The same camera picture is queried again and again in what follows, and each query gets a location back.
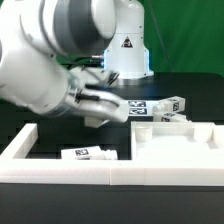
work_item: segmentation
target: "white plastic container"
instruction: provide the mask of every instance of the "white plastic container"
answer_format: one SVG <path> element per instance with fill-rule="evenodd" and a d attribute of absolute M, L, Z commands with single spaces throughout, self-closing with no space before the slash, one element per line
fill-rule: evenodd
<path fill-rule="evenodd" d="M 171 98 L 159 100 L 159 104 L 153 107 L 153 112 L 181 112 L 185 110 L 185 99 L 174 96 Z"/>
<path fill-rule="evenodd" d="M 154 122 L 189 122 L 185 115 L 173 112 L 156 112 L 153 113 Z"/>
<path fill-rule="evenodd" d="M 73 160 L 117 160 L 115 150 L 103 151 L 99 146 L 61 150 L 62 159 Z"/>

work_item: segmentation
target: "green wall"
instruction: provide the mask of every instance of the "green wall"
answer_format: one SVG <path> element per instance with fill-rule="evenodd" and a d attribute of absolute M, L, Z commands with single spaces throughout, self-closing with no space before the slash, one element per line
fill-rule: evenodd
<path fill-rule="evenodd" d="M 152 70 L 171 69 L 163 53 L 148 0 L 145 7 L 145 45 Z M 224 76 L 223 0 L 151 0 L 174 72 L 209 72 Z"/>

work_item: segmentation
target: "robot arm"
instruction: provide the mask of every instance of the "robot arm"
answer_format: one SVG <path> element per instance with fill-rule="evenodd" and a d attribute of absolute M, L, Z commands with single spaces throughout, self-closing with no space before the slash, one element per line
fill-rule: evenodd
<path fill-rule="evenodd" d="M 113 0 L 5 0 L 0 11 L 0 97 L 42 115 L 69 112 L 125 122 L 125 100 L 86 89 L 76 74 L 55 61 L 55 55 L 100 54 L 115 28 Z"/>

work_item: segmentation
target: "black table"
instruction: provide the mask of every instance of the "black table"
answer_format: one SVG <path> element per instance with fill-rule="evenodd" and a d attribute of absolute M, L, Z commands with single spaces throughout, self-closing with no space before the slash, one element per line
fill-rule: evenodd
<path fill-rule="evenodd" d="M 129 100 L 186 98 L 192 121 L 224 122 L 224 78 L 216 74 L 157 73 L 141 86 L 109 90 Z M 130 122 L 86 128 L 78 117 L 49 119 L 0 104 L 0 152 L 25 123 L 38 124 L 28 158 L 60 158 L 60 150 L 100 145 L 130 159 Z M 223 223 L 224 187 L 0 184 L 1 223 Z"/>

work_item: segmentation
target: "white box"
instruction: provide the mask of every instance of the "white box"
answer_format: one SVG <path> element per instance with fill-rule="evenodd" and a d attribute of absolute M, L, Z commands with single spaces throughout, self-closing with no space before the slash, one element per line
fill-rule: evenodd
<path fill-rule="evenodd" d="M 25 159 L 38 138 L 27 124 L 0 156 L 0 182 L 224 186 L 223 137 L 214 123 L 132 122 L 132 160 Z"/>

